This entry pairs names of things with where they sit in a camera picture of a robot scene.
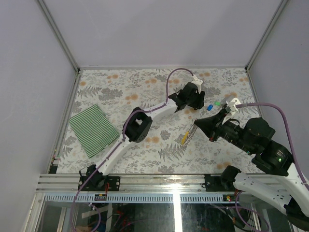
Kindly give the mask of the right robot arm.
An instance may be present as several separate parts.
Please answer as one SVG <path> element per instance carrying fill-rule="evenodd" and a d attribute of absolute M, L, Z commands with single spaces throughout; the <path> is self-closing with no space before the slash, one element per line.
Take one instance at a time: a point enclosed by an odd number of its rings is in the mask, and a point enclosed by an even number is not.
<path fill-rule="evenodd" d="M 228 191 L 241 190 L 259 198 L 284 214 L 290 223 L 308 231 L 309 192 L 296 169 L 292 154 L 272 140 L 275 130 L 261 117 L 249 119 L 241 128 L 238 120 L 226 120 L 226 116 L 226 110 L 222 109 L 214 116 L 195 120 L 194 125 L 211 142 L 222 138 L 248 155 L 254 155 L 252 163 L 273 176 L 285 190 L 269 187 L 231 165 L 220 175 L 221 187 Z"/>

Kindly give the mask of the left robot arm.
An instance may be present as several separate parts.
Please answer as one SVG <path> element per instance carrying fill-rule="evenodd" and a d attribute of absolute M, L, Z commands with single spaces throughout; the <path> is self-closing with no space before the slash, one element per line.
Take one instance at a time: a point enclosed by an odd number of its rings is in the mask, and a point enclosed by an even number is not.
<path fill-rule="evenodd" d="M 201 90 L 202 80 L 187 83 L 183 89 L 167 96 L 164 103 L 148 109 L 136 107 L 126 120 L 122 135 L 110 151 L 97 163 L 89 166 L 85 177 L 80 177 L 79 191 L 109 191 L 112 184 L 108 175 L 119 159 L 134 145 L 142 142 L 151 129 L 151 125 L 160 119 L 183 110 L 186 106 L 194 110 L 204 106 L 205 92 Z"/>

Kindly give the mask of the yellow key tag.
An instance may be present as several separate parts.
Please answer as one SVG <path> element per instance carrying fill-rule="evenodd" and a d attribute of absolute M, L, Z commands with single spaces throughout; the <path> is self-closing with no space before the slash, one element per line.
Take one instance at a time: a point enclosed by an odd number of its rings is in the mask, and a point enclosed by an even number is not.
<path fill-rule="evenodd" d="M 182 139 L 182 145 L 185 144 L 185 142 L 187 141 L 187 137 L 189 135 L 189 131 L 186 132 L 186 134 L 184 135 L 183 139 Z"/>

